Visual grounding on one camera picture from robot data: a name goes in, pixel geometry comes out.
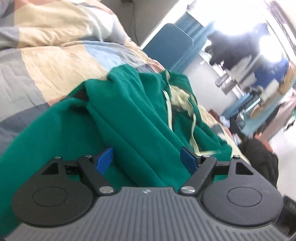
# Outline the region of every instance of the blue chair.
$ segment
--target blue chair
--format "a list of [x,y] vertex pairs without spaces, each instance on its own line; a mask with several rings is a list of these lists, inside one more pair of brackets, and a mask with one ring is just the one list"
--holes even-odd
[[143,51],[166,69],[172,70],[189,52],[193,40],[172,23],[167,23],[146,45]]

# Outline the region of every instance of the white wall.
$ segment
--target white wall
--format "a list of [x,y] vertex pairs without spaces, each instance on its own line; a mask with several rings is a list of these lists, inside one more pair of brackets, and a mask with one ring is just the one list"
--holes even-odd
[[[134,2],[136,6],[136,32],[141,45],[178,0],[134,0]],[[133,13],[132,3],[123,4],[120,0],[102,0],[102,3],[118,16],[125,31],[135,41],[133,27],[131,33],[129,31]]]
[[296,200],[296,126],[287,131],[280,130],[270,141],[279,159],[279,179],[277,187],[282,195]]
[[276,2],[281,6],[284,13],[289,18],[293,27],[296,29],[296,1],[294,0],[276,0]]
[[215,85],[215,80],[219,77],[211,65],[203,61],[198,55],[186,68],[184,74],[187,75],[197,101],[208,111],[213,109],[218,115],[231,106],[237,97],[233,92],[225,95],[221,89]]

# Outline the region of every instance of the metal screw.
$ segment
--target metal screw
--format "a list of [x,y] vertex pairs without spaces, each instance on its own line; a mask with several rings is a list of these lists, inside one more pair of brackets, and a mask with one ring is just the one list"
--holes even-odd
[[207,158],[209,158],[210,157],[210,155],[202,155],[201,157],[200,157],[200,162],[201,163],[203,163]]
[[196,190],[194,187],[192,186],[185,186],[185,187],[181,187],[181,192],[185,193],[185,194],[192,194],[194,193]]
[[145,194],[149,194],[149,193],[151,193],[151,190],[150,190],[150,189],[145,189],[145,190],[143,191],[143,193],[145,193]]
[[240,159],[240,155],[233,155],[234,159]]
[[100,193],[103,193],[103,194],[110,194],[114,192],[114,188],[110,186],[103,186],[103,187],[100,187],[99,191]]

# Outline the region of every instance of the bed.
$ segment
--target bed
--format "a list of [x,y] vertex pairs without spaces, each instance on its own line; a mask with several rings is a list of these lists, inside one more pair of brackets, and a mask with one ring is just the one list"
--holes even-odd
[[[0,0],[0,164],[8,146],[51,106],[88,79],[106,80],[111,69],[123,64],[142,73],[164,71],[130,40],[117,16],[100,2]],[[203,106],[198,109],[202,122],[209,127],[218,124]],[[227,130],[219,137],[232,146],[232,155],[243,157]],[[10,169],[2,174],[2,183],[9,182],[6,177],[13,179],[13,170],[28,171],[22,157],[17,162],[6,158]],[[1,188],[5,200],[0,202],[0,219],[9,225],[0,227],[0,235],[17,225],[10,207],[15,190],[8,186]]]

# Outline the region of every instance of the green garment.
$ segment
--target green garment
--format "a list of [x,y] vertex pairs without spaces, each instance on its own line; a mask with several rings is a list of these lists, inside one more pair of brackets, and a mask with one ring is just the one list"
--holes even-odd
[[[163,94],[165,90],[170,95],[166,73],[116,67],[107,81],[83,82],[27,127],[0,158],[0,235],[17,224],[10,205],[14,192],[53,156],[75,160],[112,146],[114,161],[104,176],[116,189],[178,189],[190,177],[180,161],[180,150],[190,147],[192,120],[186,111],[174,113],[174,131],[169,129]],[[193,94],[185,75],[170,73],[169,83]],[[79,99],[83,92],[88,98]],[[218,151],[218,160],[230,160],[231,147],[202,122],[197,106],[193,107],[199,149]]]

